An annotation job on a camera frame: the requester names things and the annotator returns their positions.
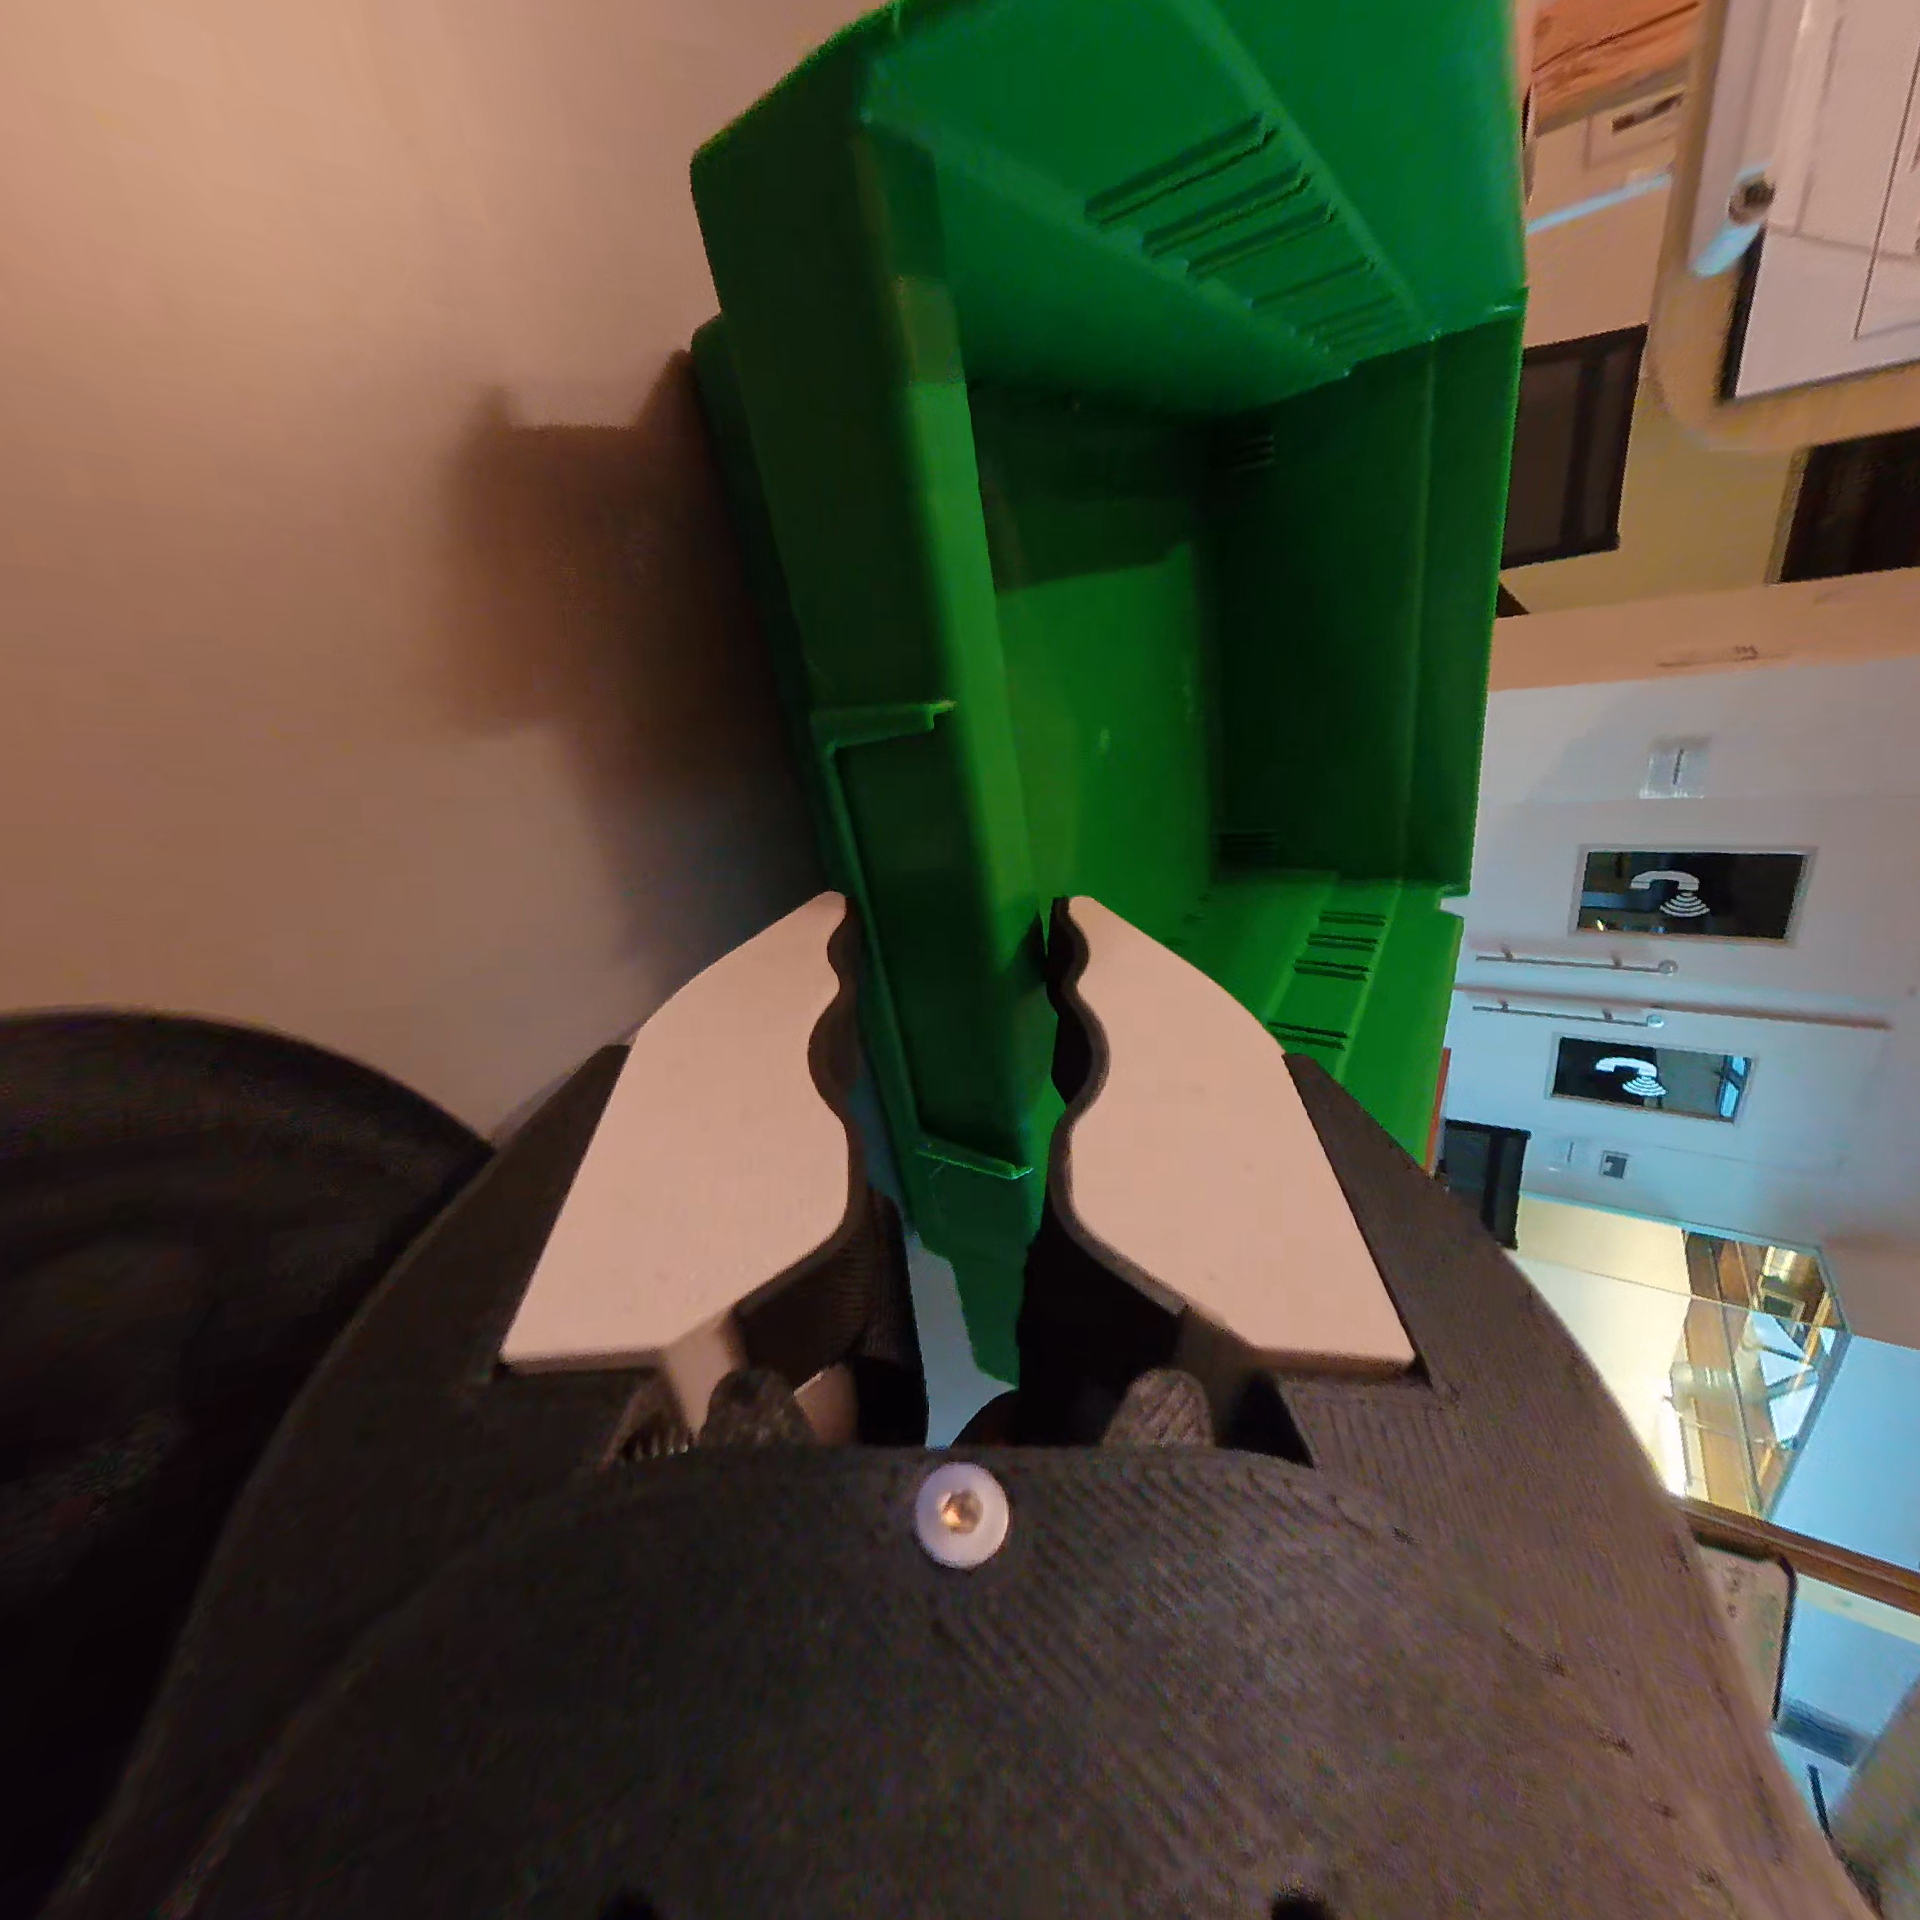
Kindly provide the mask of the black quilted pad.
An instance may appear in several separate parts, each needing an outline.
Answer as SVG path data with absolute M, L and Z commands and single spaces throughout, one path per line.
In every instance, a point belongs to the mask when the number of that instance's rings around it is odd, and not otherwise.
M 259 1026 L 4 1014 L 4 1915 L 44 1906 L 113 1794 L 284 1412 L 491 1156 Z

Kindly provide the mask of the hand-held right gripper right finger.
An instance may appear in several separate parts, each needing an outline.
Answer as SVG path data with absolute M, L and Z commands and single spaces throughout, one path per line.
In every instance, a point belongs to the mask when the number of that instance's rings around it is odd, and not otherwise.
M 1061 1035 L 1087 1044 L 1051 1142 L 1067 1236 L 1188 1351 L 1393 1379 L 1417 1351 L 1283 1044 L 1210 974 L 1091 896 L 1057 903 Z

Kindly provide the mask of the wooden support post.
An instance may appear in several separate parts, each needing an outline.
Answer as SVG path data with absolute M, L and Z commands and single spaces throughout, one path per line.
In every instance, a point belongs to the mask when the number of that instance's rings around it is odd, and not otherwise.
M 1700 1546 L 1746 1557 L 1786 1560 L 1796 1576 L 1810 1576 L 1894 1616 L 1917 1619 L 1917 1573 L 1882 1557 L 1822 1543 L 1804 1532 L 1751 1518 L 1692 1496 L 1671 1504 Z

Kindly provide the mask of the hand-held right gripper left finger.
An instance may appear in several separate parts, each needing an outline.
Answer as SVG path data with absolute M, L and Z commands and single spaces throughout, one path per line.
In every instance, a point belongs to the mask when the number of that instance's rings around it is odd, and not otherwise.
M 635 1365 L 694 1429 L 750 1365 L 742 1306 L 847 1218 L 847 1123 L 809 1051 L 851 930 L 847 899 L 815 893 L 633 1031 L 500 1339 L 511 1373 Z

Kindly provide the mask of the green plastic bin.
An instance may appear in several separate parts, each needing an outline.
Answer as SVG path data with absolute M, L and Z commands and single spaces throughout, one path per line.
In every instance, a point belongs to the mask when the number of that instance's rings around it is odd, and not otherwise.
M 884 4 L 691 196 L 902 1212 L 1011 1383 L 1054 900 L 1427 1155 L 1519 392 L 1513 7 Z

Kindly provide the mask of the black phone booth sign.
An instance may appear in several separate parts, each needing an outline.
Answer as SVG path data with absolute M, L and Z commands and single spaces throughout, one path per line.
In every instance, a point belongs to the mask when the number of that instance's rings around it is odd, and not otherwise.
M 1734 1123 L 1754 1076 L 1741 1053 L 1653 1044 L 1649 1035 L 1562 1037 L 1549 1098 L 1630 1114 Z
M 1581 855 L 1573 930 L 1788 943 L 1810 864 L 1810 852 L 1773 847 L 1593 847 Z

